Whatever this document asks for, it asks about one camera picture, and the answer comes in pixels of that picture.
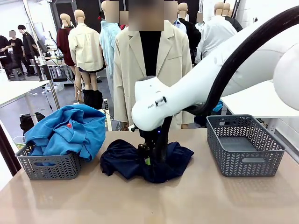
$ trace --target beige shirt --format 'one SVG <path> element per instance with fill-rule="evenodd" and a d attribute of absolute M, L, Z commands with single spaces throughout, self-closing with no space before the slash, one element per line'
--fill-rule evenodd
<path fill-rule="evenodd" d="M 85 71 L 103 68 L 100 35 L 84 23 L 80 23 L 69 34 L 71 57 L 74 63 Z"/>
<path fill-rule="evenodd" d="M 131 112 L 135 104 L 135 82 L 146 77 L 139 31 L 125 28 L 116 36 L 114 55 L 114 119 L 133 124 Z M 164 21 L 161 33 L 156 76 L 167 86 L 174 85 L 192 69 L 186 34 Z M 190 124 L 194 116 L 181 112 L 172 119 L 171 128 Z"/>

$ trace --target gray plastic basket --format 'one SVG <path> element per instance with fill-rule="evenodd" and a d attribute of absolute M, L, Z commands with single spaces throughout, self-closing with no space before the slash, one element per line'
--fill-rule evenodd
<path fill-rule="evenodd" d="M 56 156 L 28 156 L 29 153 L 30 149 L 25 146 L 15 156 L 31 180 L 71 180 L 75 179 L 81 170 L 82 161 L 74 153 Z"/>
<path fill-rule="evenodd" d="M 227 177 L 275 176 L 285 146 L 250 115 L 207 117 L 207 141 Z"/>

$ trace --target white robotic arm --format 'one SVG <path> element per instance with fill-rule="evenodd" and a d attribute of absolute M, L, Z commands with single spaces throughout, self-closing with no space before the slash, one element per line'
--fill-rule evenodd
<path fill-rule="evenodd" d="M 292 10 L 298 14 L 299 7 Z M 281 14 L 288 15 L 288 10 Z M 255 23 L 221 44 L 172 87 L 165 86 L 156 77 L 136 82 L 136 104 L 132 110 L 134 124 L 143 131 L 152 131 L 161 126 L 166 117 L 206 102 L 225 62 L 229 58 L 231 60 L 235 50 L 262 25 Z M 299 110 L 298 34 L 299 25 L 290 25 L 290 28 L 267 41 L 236 70 L 222 96 L 273 79 L 279 97 Z"/>

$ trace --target black hose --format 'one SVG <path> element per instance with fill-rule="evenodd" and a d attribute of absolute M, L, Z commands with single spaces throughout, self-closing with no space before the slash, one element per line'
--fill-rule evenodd
<path fill-rule="evenodd" d="M 268 40 L 297 24 L 299 24 L 299 6 L 290 8 L 261 25 L 224 63 L 213 83 L 207 101 L 200 106 L 190 106 L 184 111 L 194 115 L 206 115 L 211 112 L 217 106 L 224 89 L 243 62 Z"/>

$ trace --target brown tabletop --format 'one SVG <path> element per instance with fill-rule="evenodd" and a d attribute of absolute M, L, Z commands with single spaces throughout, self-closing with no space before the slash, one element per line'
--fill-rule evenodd
<path fill-rule="evenodd" d="M 164 184 L 102 174 L 109 143 L 137 146 L 138 133 L 108 132 L 97 159 L 71 181 L 30 181 L 21 170 L 0 192 L 1 224 L 299 224 L 299 166 L 285 153 L 275 177 L 226 178 L 205 129 L 172 131 L 195 152 L 184 175 Z"/>

